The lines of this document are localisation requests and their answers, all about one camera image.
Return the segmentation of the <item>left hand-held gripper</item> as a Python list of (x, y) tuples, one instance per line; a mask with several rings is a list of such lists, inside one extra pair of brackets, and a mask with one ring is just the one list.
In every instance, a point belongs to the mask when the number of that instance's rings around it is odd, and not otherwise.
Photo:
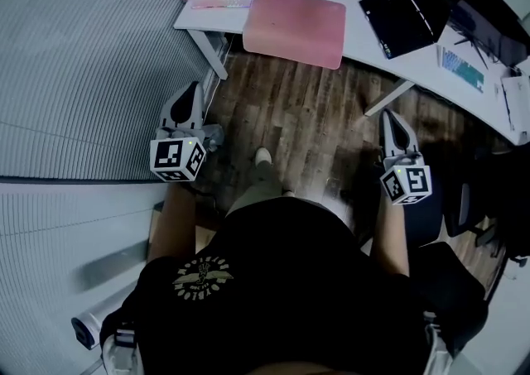
[[(178, 89), (163, 105), (162, 127), (201, 127), (203, 125), (204, 90), (199, 82)], [(194, 181), (207, 155), (224, 143), (219, 124), (200, 129), (166, 128), (157, 131), (150, 142), (150, 170), (165, 182)]]

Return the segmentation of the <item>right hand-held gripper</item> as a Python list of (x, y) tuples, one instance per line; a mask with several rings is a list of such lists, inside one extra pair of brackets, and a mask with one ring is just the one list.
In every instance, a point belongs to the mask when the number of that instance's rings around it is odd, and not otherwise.
[(392, 205), (417, 204), (432, 194), (431, 168), (418, 152), (416, 133), (405, 119), (388, 109), (379, 117), (380, 146), (389, 166), (380, 176), (380, 184)]

